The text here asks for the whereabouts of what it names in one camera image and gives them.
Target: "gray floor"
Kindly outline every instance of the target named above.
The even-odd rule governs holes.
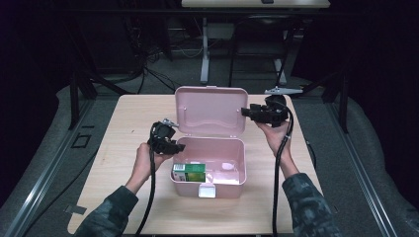
[[[218,41],[211,50],[209,85],[219,87],[227,85],[226,46],[227,42]],[[296,55],[297,49],[298,40],[295,42],[291,62],[286,68],[288,88],[298,88],[299,85],[308,83],[306,80],[290,76],[293,56]],[[149,63],[148,67],[167,75],[179,84],[202,86],[200,83],[201,55],[189,57],[184,54],[186,52],[175,52],[173,61],[161,56],[157,62]],[[193,55],[197,52],[188,51],[187,53]],[[138,78],[119,85],[136,92],[139,84]],[[265,89],[270,89],[273,85],[273,80],[240,80],[233,83],[234,87],[244,88],[249,94],[263,94]],[[99,92],[97,100],[85,101],[81,97],[82,108],[86,113],[83,114],[83,119],[73,131],[67,130],[70,123],[69,90],[64,88],[57,94],[60,106],[52,126],[21,182],[0,210],[0,235],[16,233],[12,230],[14,227],[19,226],[23,221],[29,222],[31,217],[38,216],[41,210],[59,196],[31,228],[27,236],[69,236],[66,225],[70,214],[64,210],[77,202],[91,163],[68,190],[63,194],[61,191],[82,171],[89,157],[99,147],[118,100],[118,96],[104,86],[96,85],[96,88]],[[377,136],[362,109],[350,101],[348,106],[349,134],[343,134],[335,124],[336,106],[321,102],[322,91],[322,88],[317,88],[302,98],[293,99],[293,104],[304,136],[313,148],[317,163],[316,171],[323,193],[329,204],[333,206],[336,220],[344,235],[419,236],[417,229],[409,225],[409,220],[414,220],[410,217],[417,218],[415,216],[417,212],[410,211],[413,209],[412,206],[400,196],[391,178],[385,172]],[[171,94],[173,92],[156,78],[147,75],[140,93]],[[90,137],[85,148],[75,148],[79,145],[77,142],[80,142],[77,135],[79,138],[80,135]],[[355,158],[346,139],[350,139],[355,148]],[[45,167],[56,156],[62,157],[62,161],[56,164],[57,172],[51,177],[50,183],[46,184],[47,192],[33,206],[35,214],[28,214],[25,218],[22,207],[26,204],[25,201],[30,196],[30,192],[37,186],[37,181],[42,176]],[[359,172],[359,167],[356,165],[357,158],[365,168],[378,199],[371,201],[368,191],[360,185],[361,180],[357,175]],[[377,204],[382,205],[387,214],[388,223],[394,231],[389,230],[385,234],[385,230],[382,230],[382,226],[377,221],[382,215],[377,217],[374,212]]]

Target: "black cable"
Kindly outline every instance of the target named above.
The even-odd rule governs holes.
[[[283,141],[281,142],[280,147],[278,148],[278,152],[275,159],[275,175],[274,175],[274,204],[273,204],[273,211],[272,211],[272,232],[275,237],[278,236],[277,231],[277,212],[278,212],[278,193],[279,193],[279,186],[280,186],[280,164],[281,164],[281,155],[284,151],[284,147],[287,144],[287,141],[291,138],[291,134],[293,133],[293,113],[291,110],[286,107],[285,105],[274,102],[276,104],[281,105],[290,115],[290,122],[287,128],[287,133],[284,136]]]
[[[92,162],[92,160],[96,157],[98,153],[98,149],[93,153],[93,155],[89,158],[89,160],[84,165],[83,169],[77,174],[77,176],[56,196],[42,211],[41,213],[32,221],[32,223],[28,226],[22,236],[26,236],[28,232],[34,227],[34,225],[40,220],[40,218],[46,213],[46,211],[74,184],[74,182],[80,177],[83,171],[86,169],[87,165]]]
[[[151,206],[153,205],[153,201],[154,201],[154,194],[155,194],[155,189],[156,189],[156,164],[154,162],[154,150],[153,150],[153,130],[155,128],[155,126],[157,125],[157,122],[155,122],[153,124],[153,126],[150,129],[150,150],[149,150],[149,155],[150,155],[150,172],[151,172],[151,189],[150,189],[150,196],[148,198],[148,204],[147,204],[147,208],[145,210],[145,213],[142,217],[141,223],[139,224],[138,229],[135,232],[135,236],[139,236],[139,234],[141,233],[142,229],[144,228],[145,222],[147,221],[148,218],[148,214],[150,213],[151,210]]]
[[[308,140],[305,141],[305,144],[307,144],[307,147],[311,152],[311,161],[313,163],[314,170],[315,170],[317,168],[317,157],[315,156],[314,149],[313,149],[313,147],[311,146],[311,143]]]

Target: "human hand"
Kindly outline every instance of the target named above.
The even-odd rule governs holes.
[[[278,127],[270,127],[264,123],[259,122],[255,123],[265,133],[269,147],[271,147],[271,150],[274,152],[274,156],[276,157],[281,143],[283,142],[284,137],[287,135],[289,122],[283,121],[281,126]],[[286,179],[296,173],[299,173],[299,170],[293,162],[293,157],[291,155],[291,138],[288,139],[286,145],[284,146],[284,150],[281,153],[280,166]]]
[[[280,145],[283,142],[284,137],[287,135],[289,122],[283,121],[281,123],[281,126],[277,126],[277,127],[270,127],[267,124],[260,123],[257,121],[255,121],[255,123],[265,133],[266,140],[268,141],[269,147],[274,152],[274,156],[277,156],[277,152],[280,148]],[[291,139],[287,141],[283,152],[290,152],[290,149],[291,149]]]
[[[172,155],[163,155],[154,153],[155,170],[160,165],[172,157]],[[150,146],[143,142],[136,149],[136,159],[132,168],[131,176],[126,183],[126,187],[134,194],[142,187],[151,175]]]

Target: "small box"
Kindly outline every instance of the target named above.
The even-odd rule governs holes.
[[[246,181],[244,131],[247,92],[239,88],[180,87],[176,93],[177,140],[185,150],[173,157],[174,164],[205,164],[205,180],[171,179],[182,197],[239,198]]]
[[[173,164],[172,177],[175,181],[205,182],[206,164]]]

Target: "wrist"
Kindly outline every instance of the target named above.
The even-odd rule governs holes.
[[[129,189],[133,194],[136,195],[142,185],[148,180],[148,176],[135,176],[132,175],[126,182],[126,188]]]

